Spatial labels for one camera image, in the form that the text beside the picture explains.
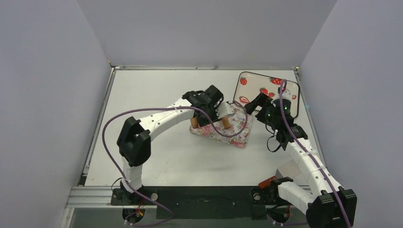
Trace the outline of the floral pattern tray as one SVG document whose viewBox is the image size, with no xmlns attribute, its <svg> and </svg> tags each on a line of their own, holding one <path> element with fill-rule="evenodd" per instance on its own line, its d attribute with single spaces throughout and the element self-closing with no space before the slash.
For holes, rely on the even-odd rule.
<svg viewBox="0 0 403 228">
<path fill-rule="evenodd" d="M 225 129 L 223 122 L 214 123 L 214 127 L 224 135 L 235 135 L 233 137 L 224 137 L 218 134 L 211 124 L 199 128 L 189 127 L 191 134 L 198 135 L 207 139 L 215 140 L 220 143 L 232 145 L 238 148 L 246 147 L 252 129 L 253 117 L 245 114 L 240 107 L 234 107 L 235 114 L 228 118 L 230 127 Z"/>
</svg>

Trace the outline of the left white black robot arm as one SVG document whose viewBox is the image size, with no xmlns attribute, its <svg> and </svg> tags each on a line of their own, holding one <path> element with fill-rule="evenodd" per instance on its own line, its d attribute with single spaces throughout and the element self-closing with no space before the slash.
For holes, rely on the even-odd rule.
<svg viewBox="0 0 403 228">
<path fill-rule="evenodd" d="M 152 141 L 180 122 L 197 118 L 198 125 L 208 125 L 220 120 L 217 108 L 224 99 L 223 93 L 214 85 L 204 91 L 189 91 L 172 103 L 168 109 L 152 115 L 125 120 L 117 139 L 122 156 L 125 178 L 120 183 L 123 198 L 129 204 L 140 202 L 142 197 L 142 168 L 151 156 Z"/>
</svg>

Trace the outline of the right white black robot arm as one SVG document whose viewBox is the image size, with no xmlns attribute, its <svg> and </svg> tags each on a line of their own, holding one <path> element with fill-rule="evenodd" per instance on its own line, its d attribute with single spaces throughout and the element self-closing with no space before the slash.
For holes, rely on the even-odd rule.
<svg viewBox="0 0 403 228">
<path fill-rule="evenodd" d="M 308 135 L 290 114 L 290 98 L 285 93 L 277 99 L 260 93 L 245 109 L 251 114 L 257 107 L 260 111 L 256 119 L 274 131 L 280 147 L 290 155 L 310 187 L 306 191 L 290 177 L 277 178 L 269 185 L 269 199 L 275 203 L 285 200 L 298 208 L 311 228 L 353 227 L 357 196 L 336 181 L 322 163 Z"/>
</svg>

